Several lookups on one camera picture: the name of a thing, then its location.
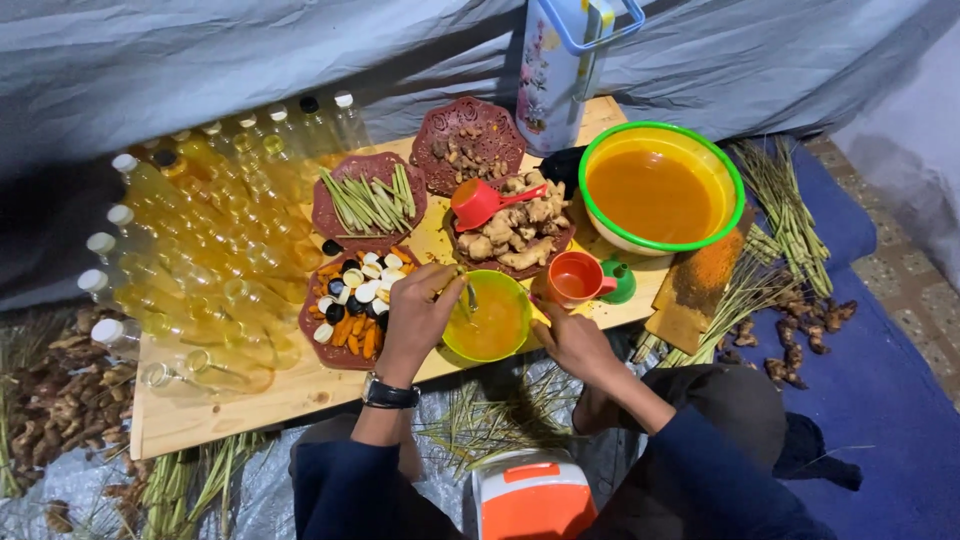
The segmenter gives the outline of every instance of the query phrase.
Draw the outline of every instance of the hand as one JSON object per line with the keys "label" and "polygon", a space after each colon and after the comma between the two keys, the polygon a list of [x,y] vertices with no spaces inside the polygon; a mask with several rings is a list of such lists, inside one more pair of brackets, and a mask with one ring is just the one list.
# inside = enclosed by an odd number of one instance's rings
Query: hand
{"label": "hand", "polygon": [[564,371],[599,388],[625,374],[633,377],[596,323],[580,314],[570,315],[556,304],[538,303],[537,307],[550,317],[550,326],[535,320],[533,333]]}
{"label": "hand", "polygon": [[386,384],[409,387],[444,334],[450,311],[467,284],[455,265],[431,262],[390,289],[390,324],[376,373]]}

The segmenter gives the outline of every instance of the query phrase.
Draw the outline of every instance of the black watch strap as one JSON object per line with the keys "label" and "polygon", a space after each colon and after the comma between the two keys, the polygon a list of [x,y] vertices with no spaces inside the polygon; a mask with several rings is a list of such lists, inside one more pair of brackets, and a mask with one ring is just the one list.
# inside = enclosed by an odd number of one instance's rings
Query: black watch strap
{"label": "black watch strap", "polygon": [[420,389],[411,386],[409,389],[396,388],[384,384],[375,378],[367,382],[367,391],[363,397],[366,406],[376,408],[413,408],[420,402]]}

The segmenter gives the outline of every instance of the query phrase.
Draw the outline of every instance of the black bottle cap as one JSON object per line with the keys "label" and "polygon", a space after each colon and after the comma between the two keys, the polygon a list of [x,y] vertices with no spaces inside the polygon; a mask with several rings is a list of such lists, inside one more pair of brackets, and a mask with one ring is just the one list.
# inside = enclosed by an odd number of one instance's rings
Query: black bottle cap
{"label": "black bottle cap", "polygon": [[171,150],[160,150],[154,154],[154,163],[161,167],[169,167],[177,162],[177,155]]}
{"label": "black bottle cap", "polygon": [[313,96],[303,96],[300,98],[300,110],[307,114],[312,114],[320,110],[320,104]]}

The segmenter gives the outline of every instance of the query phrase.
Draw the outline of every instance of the person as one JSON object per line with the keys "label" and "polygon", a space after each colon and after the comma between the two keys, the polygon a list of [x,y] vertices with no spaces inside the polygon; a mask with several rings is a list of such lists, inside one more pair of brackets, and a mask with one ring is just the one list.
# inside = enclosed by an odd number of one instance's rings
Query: person
{"label": "person", "polygon": [[[453,266],[431,263],[394,284],[378,382],[371,384],[397,389],[397,404],[414,396],[414,376],[465,279]],[[551,324],[535,322],[534,334],[584,382],[573,429],[587,435],[619,427],[650,437],[580,538],[834,537],[771,477],[786,427],[777,391],[762,374],[702,365],[656,369],[639,380],[592,321],[540,308]],[[411,484],[420,458],[410,409],[385,408],[389,396],[378,401],[372,392],[359,416],[320,422],[292,448],[298,538],[464,538]]]}

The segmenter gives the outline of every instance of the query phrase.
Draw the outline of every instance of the orange and white cooler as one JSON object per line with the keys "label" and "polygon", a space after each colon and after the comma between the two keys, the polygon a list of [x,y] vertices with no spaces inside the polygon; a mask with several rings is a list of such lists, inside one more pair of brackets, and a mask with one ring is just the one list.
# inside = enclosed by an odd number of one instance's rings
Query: orange and white cooler
{"label": "orange and white cooler", "polygon": [[480,540],[575,538],[597,515],[583,470],[566,451],[521,450],[473,470]]}

